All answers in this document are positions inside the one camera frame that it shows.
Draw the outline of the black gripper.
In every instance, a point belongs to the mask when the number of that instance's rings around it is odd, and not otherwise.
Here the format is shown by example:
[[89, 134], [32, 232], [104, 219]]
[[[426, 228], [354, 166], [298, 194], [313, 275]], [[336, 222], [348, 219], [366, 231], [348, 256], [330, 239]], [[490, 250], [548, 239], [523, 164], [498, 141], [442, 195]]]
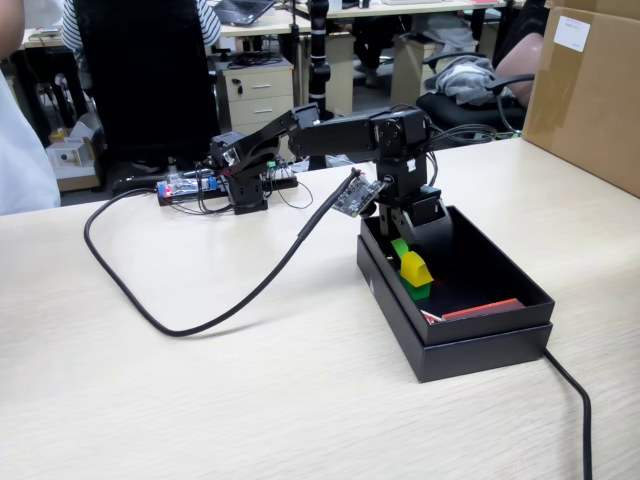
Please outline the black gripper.
[[379, 194], [378, 205], [380, 217], [384, 217], [378, 222], [378, 244], [386, 260], [400, 265], [402, 257], [411, 250], [396, 227], [411, 224], [412, 248], [435, 279], [446, 278], [453, 245], [453, 222], [441, 201], [441, 190], [423, 185], [407, 195], [397, 196], [387, 188]]

